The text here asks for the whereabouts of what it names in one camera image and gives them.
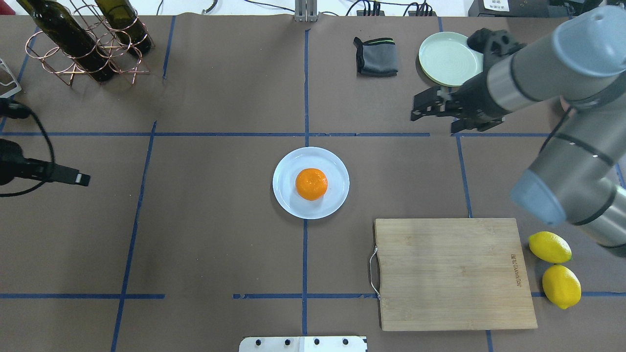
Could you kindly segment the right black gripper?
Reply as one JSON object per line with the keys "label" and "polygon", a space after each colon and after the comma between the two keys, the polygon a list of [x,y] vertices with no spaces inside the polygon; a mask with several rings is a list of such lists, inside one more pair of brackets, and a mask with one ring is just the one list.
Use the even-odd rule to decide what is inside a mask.
{"label": "right black gripper", "polygon": [[487,83],[487,74],[480,73],[467,80],[451,98],[445,103],[444,110],[426,110],[429,107],[441,105],[441,86],[433,86],[415,94],[411,122],[427,117],[452,117],[458,120],[452,122],[451,132],[459,133],[464,130],[478,130],[484,132],[504,122],[505,109],[495,103]]}

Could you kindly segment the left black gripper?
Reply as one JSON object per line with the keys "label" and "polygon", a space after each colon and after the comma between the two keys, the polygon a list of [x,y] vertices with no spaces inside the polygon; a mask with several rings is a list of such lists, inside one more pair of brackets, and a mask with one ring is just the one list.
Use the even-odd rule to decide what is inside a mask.
{"label": "left black gripper", "polygon": [[69,185],[88,187],[91,176],[80,170],[25,158],[22,147],[10,140],[0,141],[0,184],[6,185],[15,178],[37,180],[39,182],[58,182]]}

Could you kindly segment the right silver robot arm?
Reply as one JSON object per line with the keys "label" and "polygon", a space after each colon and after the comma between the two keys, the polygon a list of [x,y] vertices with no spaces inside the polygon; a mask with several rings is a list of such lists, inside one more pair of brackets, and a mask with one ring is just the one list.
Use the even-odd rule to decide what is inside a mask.
{"label": "right silver robot arm", "polygon": [[454,117],[451,133],[484,132],[505,116],[559,97],[566,112],[510,198],[549,226],[567,222],[624,258],[626,195],[606,174],[625,155],[626,12],[602,6],[525,45],[505,30],[468,38],[483,71],[452,93],[435,86],[413,98],[411,120]]}

